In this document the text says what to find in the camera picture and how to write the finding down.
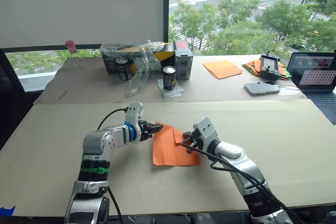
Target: smartphone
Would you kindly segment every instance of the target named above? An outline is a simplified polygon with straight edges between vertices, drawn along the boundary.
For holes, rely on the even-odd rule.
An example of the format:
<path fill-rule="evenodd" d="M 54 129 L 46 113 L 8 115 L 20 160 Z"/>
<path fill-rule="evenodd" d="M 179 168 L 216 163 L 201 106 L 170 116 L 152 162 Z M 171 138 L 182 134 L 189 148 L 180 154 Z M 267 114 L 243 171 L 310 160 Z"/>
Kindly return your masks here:
<path fill-rule="evenodd" d="M 261 95 L 261 94 L 274 94 L 279 93 L 280 88 L 272 81 L 259 81 L 253 83 L 247 83 L 244 88 L 251 95 Z"/>

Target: laptop screen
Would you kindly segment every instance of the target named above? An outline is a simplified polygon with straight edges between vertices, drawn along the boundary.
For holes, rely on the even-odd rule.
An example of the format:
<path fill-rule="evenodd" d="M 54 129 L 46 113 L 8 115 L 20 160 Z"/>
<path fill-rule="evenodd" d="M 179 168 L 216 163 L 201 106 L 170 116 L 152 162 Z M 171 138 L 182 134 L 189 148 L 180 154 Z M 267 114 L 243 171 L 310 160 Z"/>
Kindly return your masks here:
<path fill-rule="evenodd" d="M 336 53 L 294 52 L 287 70 L 301 90 L 333 91 L 336 86 Z"/>

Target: white window blind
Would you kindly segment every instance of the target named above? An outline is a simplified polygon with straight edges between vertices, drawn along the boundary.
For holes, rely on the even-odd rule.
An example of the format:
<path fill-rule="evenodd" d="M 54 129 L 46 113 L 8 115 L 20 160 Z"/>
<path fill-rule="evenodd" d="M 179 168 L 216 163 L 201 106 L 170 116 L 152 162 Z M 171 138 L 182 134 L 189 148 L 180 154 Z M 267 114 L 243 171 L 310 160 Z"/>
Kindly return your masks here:
<path fill-rule="evenodd" d="M 163 40 L 163 0 L 0 0 L 0 47 Z"/>

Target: table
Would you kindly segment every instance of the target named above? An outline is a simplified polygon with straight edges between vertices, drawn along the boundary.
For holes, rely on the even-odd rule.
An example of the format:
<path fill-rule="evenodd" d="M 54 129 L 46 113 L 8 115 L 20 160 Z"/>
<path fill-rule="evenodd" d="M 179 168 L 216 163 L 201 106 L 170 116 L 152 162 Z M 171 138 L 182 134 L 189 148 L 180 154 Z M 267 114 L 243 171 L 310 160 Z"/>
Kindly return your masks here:
<path fill-rule="evenodd" d="M 35 105 L 0 151 L 0 207 L 15 216 L 63 216 L 82 141 L 127 103 Z M 336 128 L 308 99 L 145 103 L 143 119 L 181 131 L 208 116 L 223 141 L 241 145 L 286 205 L 335 202 Z M 120 124 L 123 113 L 106 125 Z M 246 210 L 230 174 L 152 164 L 152 140 L 117 149 L 110 185 L 123 215 Z M 113 204 L 111 215 L 116 214 Z"/>
<path fill-rule="evenodd" d="M 106 103 L 106 102 L 196 102 L 196 101 L 228 101 L 228 100 L 264 100 L 305 98 L 300 92 L 287 90 L 290 95 L 268 94 L 252 97 L 244 84 L 263 81 L 242 67 L 260 55 L 233 56 L 195 56 L 189 80 L 178 80 L 185 90 L 181 97 L 163 98 L 156 86 L 161 74 L 152 75 L 144 89 L 137 95 L 126 95 L 127 82 L 121 81 L 118 74 L 108 75 L 102 58 L 86 58 L 85 67 L 75 71 L 63 66 L 55 78 L 46 86 L 42 95 L 34 104 L 65 104 L 65 103 Z M 205 62 L 229 60 L 234 63 L 242 74 L 217 80 L 202 65 Z M 279 85 L 294 85 L 291 80 L 278 80 Z"/>

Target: can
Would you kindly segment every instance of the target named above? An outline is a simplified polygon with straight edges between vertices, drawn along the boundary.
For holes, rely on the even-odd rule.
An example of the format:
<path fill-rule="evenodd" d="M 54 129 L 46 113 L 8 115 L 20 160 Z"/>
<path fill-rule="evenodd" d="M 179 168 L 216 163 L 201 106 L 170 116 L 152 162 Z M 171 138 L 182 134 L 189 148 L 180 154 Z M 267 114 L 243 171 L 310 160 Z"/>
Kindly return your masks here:
<path fill-rule="evenodd" d="M 165 90 L 173 90 L 176 83 L 176 68 L 166 66 L 163 68 L 163 88 Z"/>
<path fill-rule="evenodd" d="M 115 62 L 120 79 L 122 81 L 127 81 L 131 72 L 130 61 L 125 57 L 119 57 Z"/>

